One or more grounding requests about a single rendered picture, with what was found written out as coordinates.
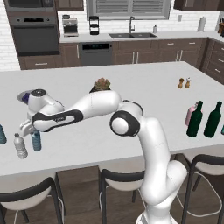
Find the brown wall cupboard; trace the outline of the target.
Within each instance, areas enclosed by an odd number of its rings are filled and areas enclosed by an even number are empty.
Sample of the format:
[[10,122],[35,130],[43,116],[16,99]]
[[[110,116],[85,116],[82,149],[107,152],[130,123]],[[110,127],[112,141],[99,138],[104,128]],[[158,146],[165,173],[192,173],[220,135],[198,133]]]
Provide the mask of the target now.
[[224,0],[175,0],[173,8],[180,11],[224,11]]
[[83,0],[55,0],[58,11],[83,11]]

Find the black wall oven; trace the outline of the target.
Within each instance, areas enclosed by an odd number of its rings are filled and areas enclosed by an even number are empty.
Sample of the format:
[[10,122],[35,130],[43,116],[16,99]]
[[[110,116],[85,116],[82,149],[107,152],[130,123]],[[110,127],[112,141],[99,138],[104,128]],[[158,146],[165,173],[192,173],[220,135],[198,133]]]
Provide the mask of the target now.
[[55,16],[20,13],[8,16],[18,57],[58,55],[59,29]]

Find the grey bowl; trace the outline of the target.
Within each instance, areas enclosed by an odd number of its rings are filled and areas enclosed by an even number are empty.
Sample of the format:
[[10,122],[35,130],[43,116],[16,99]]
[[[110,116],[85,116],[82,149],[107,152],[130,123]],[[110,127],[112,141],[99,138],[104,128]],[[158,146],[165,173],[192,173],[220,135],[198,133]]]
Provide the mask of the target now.
[[20,102],[23,102],[25,104],[28,103],[29,101],[29,97],[30,97],[30,94],[31,94],[31,90],[26,90],[24,92],[21,92],[18,96],[17,96],[17,99],[20,101]]

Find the built-in microwave oven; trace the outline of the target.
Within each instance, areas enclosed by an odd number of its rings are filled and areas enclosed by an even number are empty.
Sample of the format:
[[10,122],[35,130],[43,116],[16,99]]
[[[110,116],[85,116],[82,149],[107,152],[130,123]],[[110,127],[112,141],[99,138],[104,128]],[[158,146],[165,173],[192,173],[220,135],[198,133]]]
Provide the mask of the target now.
[[54,11],[53,0],[3,0],[7,11]]

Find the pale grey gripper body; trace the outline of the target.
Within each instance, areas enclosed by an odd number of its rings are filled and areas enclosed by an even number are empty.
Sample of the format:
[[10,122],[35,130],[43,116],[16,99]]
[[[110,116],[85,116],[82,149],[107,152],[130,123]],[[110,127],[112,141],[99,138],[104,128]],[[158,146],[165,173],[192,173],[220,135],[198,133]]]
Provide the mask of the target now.
[[22,122],[19,126],[19,131],[22,137],[26,137],[27,135],[33,133],[36,129],[32,125],[32,121],[30,119]]

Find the brown lower cupboards with sink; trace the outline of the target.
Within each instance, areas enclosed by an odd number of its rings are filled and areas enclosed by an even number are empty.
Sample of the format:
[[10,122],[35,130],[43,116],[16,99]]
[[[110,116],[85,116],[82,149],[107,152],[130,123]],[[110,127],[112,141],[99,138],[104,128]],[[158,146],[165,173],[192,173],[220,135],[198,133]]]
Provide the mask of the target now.
[[115,65],[184,61],[200,69],[206,38],[116,41],[113,47]]

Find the potted succulent plant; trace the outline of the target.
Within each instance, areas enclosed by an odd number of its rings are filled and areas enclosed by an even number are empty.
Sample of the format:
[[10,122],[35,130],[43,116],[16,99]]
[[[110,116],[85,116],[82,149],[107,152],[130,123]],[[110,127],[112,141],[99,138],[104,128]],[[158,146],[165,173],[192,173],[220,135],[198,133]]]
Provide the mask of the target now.
[[104,90],[110,90],[110,82],[108,79],[100,78],[94,83],[90,92],[93,93]]

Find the brown cupboards beside oven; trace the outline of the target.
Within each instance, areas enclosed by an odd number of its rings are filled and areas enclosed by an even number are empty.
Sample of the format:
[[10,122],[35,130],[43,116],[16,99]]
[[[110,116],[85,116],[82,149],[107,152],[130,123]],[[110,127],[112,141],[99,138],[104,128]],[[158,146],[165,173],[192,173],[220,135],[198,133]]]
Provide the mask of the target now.
[[25,56],[18,58],[22,70],[79,67],[81,65],[79,46],[75,43],[61,43],[59,55]]

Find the grey dishwasher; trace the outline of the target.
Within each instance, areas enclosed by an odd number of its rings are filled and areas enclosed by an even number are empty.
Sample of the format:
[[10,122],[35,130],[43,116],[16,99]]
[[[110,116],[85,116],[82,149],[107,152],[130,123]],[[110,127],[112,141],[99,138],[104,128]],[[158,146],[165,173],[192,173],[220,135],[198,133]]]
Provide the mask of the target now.
[[112,43],[79,43],[79,56],[82,67],[109,66],[112,64]]

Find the paper towel roll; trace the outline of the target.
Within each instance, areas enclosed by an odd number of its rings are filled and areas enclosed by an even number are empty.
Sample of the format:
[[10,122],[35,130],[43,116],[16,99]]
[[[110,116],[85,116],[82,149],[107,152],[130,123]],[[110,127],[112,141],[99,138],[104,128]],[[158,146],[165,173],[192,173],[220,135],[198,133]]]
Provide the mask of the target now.
[[205,17],[200,18],[197,32],[203,32],[204,31],[206,21],[207,21],[207,19]]

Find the brown corner drawer cupboards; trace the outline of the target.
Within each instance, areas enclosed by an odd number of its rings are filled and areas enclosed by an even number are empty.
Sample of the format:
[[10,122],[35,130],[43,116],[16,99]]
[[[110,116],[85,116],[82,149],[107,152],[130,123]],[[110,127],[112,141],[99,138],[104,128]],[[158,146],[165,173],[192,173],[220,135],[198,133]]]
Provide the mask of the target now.
[[207,41],[200,70],[224,85],[224,43],[212,39]]

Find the dark blue plastic bottle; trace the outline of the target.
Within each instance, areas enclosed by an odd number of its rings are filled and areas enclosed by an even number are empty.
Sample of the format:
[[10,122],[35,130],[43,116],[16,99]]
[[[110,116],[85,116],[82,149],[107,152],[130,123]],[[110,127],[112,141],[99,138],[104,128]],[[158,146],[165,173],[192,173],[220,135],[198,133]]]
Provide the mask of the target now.
[[7,138],[6,138],[6,135],[4,134],[4,128],[0,124],[0,144],[6,144],[6,142],[7,142]]

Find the silver coffee machine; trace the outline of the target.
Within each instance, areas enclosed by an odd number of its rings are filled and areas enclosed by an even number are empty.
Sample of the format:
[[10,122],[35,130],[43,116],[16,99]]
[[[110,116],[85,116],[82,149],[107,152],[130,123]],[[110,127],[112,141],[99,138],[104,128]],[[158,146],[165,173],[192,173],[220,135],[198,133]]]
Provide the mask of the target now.
[[78,37],[78,20],[76,17],[64,14],[62,16],[62,24],[65,37]]

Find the window with grey blinds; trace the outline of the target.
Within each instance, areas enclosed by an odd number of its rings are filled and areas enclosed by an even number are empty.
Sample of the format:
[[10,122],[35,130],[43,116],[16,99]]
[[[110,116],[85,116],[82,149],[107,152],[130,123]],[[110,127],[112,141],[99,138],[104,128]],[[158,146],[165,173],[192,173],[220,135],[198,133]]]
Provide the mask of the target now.
[[87,0],[87,16],[100,20],[168,19],[172,0]]

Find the clear plastic bottle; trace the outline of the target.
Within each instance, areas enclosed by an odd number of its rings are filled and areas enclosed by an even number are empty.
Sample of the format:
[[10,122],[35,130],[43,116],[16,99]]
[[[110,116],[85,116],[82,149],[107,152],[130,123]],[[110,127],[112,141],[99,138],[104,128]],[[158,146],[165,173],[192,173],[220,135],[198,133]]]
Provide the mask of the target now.
[[14,145],[17,150],[17,155],[19,158],[24,159],[28,156],[27,149],[25,148],[25,141],[24,139],[18,134],[14,134]]

